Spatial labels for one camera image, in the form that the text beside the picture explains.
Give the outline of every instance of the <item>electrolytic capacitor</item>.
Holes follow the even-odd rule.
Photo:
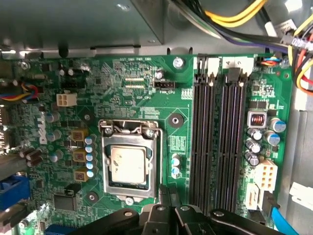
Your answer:
[[[27,154],[33,152],[34,150],[35,150],[35,148],[33,148],[33,147],[30,147],[30,148],[27,148],[27,149],[23,149],[23,150],[21,150],[21,151],[19,152],[19,156],[20,156],[21,158],[24,158],[24,157],[26,157]]]
[[[264,133],[264,139],[272,146],[277,146],[280,142],[280,137],[273,131],[266,131]]]
[[[247,134],[256,141],[262,139],[262,132],[258,129],[250,128],[248,129]]]
[[[42,150],[38,148],[38,149],[28,153],[26,155],[26,159],[29,161],[32,161],[32,160],[36,159],[37,157],[40,157],[42,155],[42,153],[43,153]]]
[[[246,147],[252,152],[252,153],[259,153],[261,151],[261,146],[259,143],[255,142],[252,139],[246,140]]]
[[[88,171],[86,172],[86,174],[87,174],[87,176],[88,176],[89,178],[94,177],[94,172],[93,172],[93,170],[88,170]]]
[[[284,132],[287,127],[286,123],[279,118],[272,118],[268,122],[268,125],[269,125],[269,128],[276,133]]]
[[[96,149],[95,144],[88,144],[85,146],[85,151],[91,153]]]
[[[86,144],[92,144],[92,143],[95,142],[96,138],[97,138],[96,135],[87,136],[87,137],[85,138],[85,143],[86,143]]]
[[[91,162],[94,159],[94,157],[95,157],[95,153],[94,152],[86,154],[86,160],[88,162]]]
[[[55,131],[53,131],[53,132],[48,133],[48,134],[46,135],[46,138],[47,138],[48,141],[54,142],[54,141],[56,141],[56,140],[59,140],[59,139],[61,138],[61,136],[62,136],[61,131],[55,130]]]
[[[45,115],[45,121],[48,123],[56,122],[60,119],[60,114],[58,112],[51,112]]]
[[[172,167],[172,174],[178,175],[180,173],[180,169],[177,166]]]
[[[63,152],[61,150],[57,150],[54,153],[49,155],[50,161],[56,163],[58,160],[62,159]]]
[[[164,71],[163,70],[158,70],[155,72],[155,78],[156,79],[162,79],[164,77]]]
[[[245,159],[251,166],[257,166],[260,164],[260,159],[255,153],[247,151],[245,153]]]
[[[172,164],[172,166],[179,166],[180,165],[180,155],[178,155],[176,153],[173,154],[171,164]]]
[[[31,162],[27,162],[27,166],[28,167],[33,167],[33,166],[37,166],[38,164],[40,164],[43,161],[43,159],[41,157],[37,157],[36,159],[32,160]]]

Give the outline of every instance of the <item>screw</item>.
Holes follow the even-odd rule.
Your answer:
[[[185,212],[185,211],[189,210],[189,207],[188,206],[182,206],[180,209]]]
[[[89,121],[89,120],[90,120],[90,116],[89,116],[88,114],[86,114],[86,115],[84,116],[84,119],[85,119],[86,121]]]
[[[111,135],[111,134],[113,133],[113,131],[112,131],[111,128],[105,128],[105,129],[104,129],[104,133],[105,133],[106,135]]]
[[[147,130],[146,131],[146,135],[149,137],[149,138],[153,138],[155,136],[155,132],[153,130]]]
[[[123,5],[123,4],[117,4],[116,7],[119,8],[121,11],[124,11],[124,12],[127,12],[131,9],[129,6]]]
[[[127,197],[125,203],[128,206],[132,206],[134,204],[134,199],[132,197]]]
[[[163,211],[163,210],[165,210],[165,207],[157,207],[157,210],[158,211]]]
[[[224,213],[221,212],[221,211],[215,211],[215,212],[213,212],[213,214],[215,214],[217,217],[222,217],[222,216],[224,216]]]
[[[129,217],[129,216],[132,216],[133,213],[131,213],[131,212],[125,212],[124,215],[127,216],[127,217]]]
[[[29,64],[23,61],[21,62],[21,68],[22,70],[27,70],[29,69]]]
[[[184,64],[185,64],[184,60],[181,59],[180,57],[176,57],[173,61],[173,66],[175,69],[182,69]]]

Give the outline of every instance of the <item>cpu socket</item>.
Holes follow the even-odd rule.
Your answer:
[[[157,196],[157,140],[163,132],[155,121],[101,120],[104,192],[140,202]]]

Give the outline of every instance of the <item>black ram slot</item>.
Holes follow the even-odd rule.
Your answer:
[[[207,58],[198,58],[194,80],[192,155],[189,203],[208,213],[212,165],[214,86],[209,86],[204,66]]]
[[[240,170],[246,84],[224,84],[222,90],[215,207],[234,212]]]

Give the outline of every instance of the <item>green circuit board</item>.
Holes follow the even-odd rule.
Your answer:
[[[216,57],[219,56],[222,61],[223,55],[216,55]],[[240,56],[256,58],[258,55]],[[31,187],[30,207],[36,211],[30,215],[31,228],[21,229],[20,234],[43,234],[41,227],[43,223],[45,227],[50,224],[59,224],[77,228],[121,208],[130,207],[140,212],[144,205],[157,203],[157,198],[147,198],[128,206],[115,195],[104,193],[102,145],[99,131],[99,121],[102,119],[156,121],[159,128],[164,131],[163,146],[158,146],[163,150],[161,162],[163,171],[159,172],[160,151],[158,151],[157,185],[162,177],[162,183],[167,186],[176,186],[182,203],[188,204],[196,56],[180,56],[184,60],[184,65],[180,69],[173,66],[175,58],[176,56],[166,55],[23,60],[28,64],[27,69],[22,68],[22,61],[12,61],[14,77],[22,77],[26,82],[37,86],[40,94],[38,102],[10,106],[13,123],[15,123],[11,128],[16,133],[19,146],[33,146],[40,148],[43,152],[43,162],[27,170]],[[222,69],[222,63],[220,66],[219,75],[221,76],[227,73],[227,69]],[[61,68],[80,68],[85,73],[63,76],[60,74]],[[155,73],[160,70],[164,71],[166,80],[176,82],[175,89],[163,90],[153,86]],[[265,112],[276,110],[277,117],[288,122],[292,88],[290,69],[283,69],[279,66],[255,67],[251,78],[247,88],[246,113],[250,110],[248,107],[250,101],[266,101]],[[64,94],[64,90],[77,94],[77,105],[57,106],[56,94]],[[42,135],[39,133],[38,125],[47,112],[58,112],[60,118],[54,123],[45,122],[46,133],[58,130],[62,136],[54,142],[47,141],[40,144]],[[180,128],[170,125],[169,117],[173,113],[183,117],[183,124]],[[96,137],[94,142],[96,171],[94,177],[88,179],[87,182],[77,182],[74,179],[74,171],[85,167],[84,164],[75,165],[76,163],[72,161],[73,151],[84,146],[72,143],[70,133],[80,128],[87,129],[89,136]],[[271,146],[264,141],[261,152],[278,166],[276,189],[279,188],[281,182],[286,131],[280,134],[280,138],[277,152],[273,152]],[[61,150],[63,157],[54,163],[49,155],[55,153],[56,150]],[[181,162],[180,173],[176,177],[171,174],[173,154],[178,154]],[[253,167],[249,166],[242,157],[236,210],[242,216],[247,216],[244,204],[246,183],[253,182],[253,171]],[[55,209],[53,195],[62,193],[70,183],[81,185],[81,190],[77,194],[76,209],[74,211]],[[90,203],[87,198],[87,193],[90,191],[94,191],[99,197],[95,204]]]

